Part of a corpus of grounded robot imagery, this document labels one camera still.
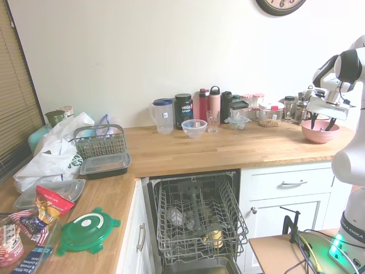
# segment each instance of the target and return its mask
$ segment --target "wall clock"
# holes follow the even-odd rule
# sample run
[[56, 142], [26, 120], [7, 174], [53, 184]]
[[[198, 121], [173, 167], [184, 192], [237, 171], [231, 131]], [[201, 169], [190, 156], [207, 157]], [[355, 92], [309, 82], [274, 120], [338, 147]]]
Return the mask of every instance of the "wall clock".
[[256, 0], [260, 8], [274, 16], [283, 16], [295, 12], [306, 0]]

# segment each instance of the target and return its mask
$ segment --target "red water bottle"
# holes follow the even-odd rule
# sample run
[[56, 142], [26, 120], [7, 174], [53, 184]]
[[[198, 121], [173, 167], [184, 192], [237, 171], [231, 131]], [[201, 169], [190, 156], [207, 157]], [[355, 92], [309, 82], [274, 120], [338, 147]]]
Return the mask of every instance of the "red water bottle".
[[199, 91], [199, 119], [206, 121], [206, 112], [209, 110], [209, 90], [201, 88]]

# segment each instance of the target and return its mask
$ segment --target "yellow cable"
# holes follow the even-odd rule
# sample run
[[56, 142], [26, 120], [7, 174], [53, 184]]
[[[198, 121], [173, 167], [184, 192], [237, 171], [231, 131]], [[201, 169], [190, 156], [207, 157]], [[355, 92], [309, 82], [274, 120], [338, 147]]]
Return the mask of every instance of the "yellow cable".
[[304, 237], [302, 235], [299, 235], [299, 236], [301, 237], [302, 241], [305, 243], [305, 245], [309, 249], [309, 252], [312, 254], [312, 257], [315, 261], [315, 267], [316, 267], [317, 271], [322, 272], [322, 267], [319, 265], [319, 262], [318, 262], [317, 258], [315, 257], [313, 250], [310, 248], [309, 243], [306, 241], [306, 239], [304, 239]]

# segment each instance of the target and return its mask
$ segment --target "wire rack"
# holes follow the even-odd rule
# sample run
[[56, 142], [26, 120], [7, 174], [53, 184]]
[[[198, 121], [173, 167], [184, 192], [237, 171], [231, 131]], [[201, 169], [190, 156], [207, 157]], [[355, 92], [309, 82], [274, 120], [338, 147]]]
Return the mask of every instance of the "wire rack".
[[166, 264], [243, 253], [248, 229], [230, 182], [228, 175], [209, 175], [161, 185], [157, 241]]
[[[76, 138], [78, 133], [84, 130], [99, 130], [102, 128], [115, 127], [120, 133], [95, 135], [88, 137]], [[84, 159], [95, 156], [103, 156], [109, 154], [117, 154], [127, 152], [127, 145], [125, 143], [124, 130], [117, 124], [105, 124], [94, 127], [81, 127], [75, 130], [74, 140], [78, 149], [79, 155]]]

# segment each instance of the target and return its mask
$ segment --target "window blind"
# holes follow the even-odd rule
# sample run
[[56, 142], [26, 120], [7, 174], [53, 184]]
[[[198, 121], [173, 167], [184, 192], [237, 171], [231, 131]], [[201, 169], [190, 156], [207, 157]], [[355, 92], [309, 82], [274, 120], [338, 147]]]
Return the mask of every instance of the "window blind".
[[0, 182], [31, 155], [28, 137], [44, 125], [21, 44], [0, 0]]

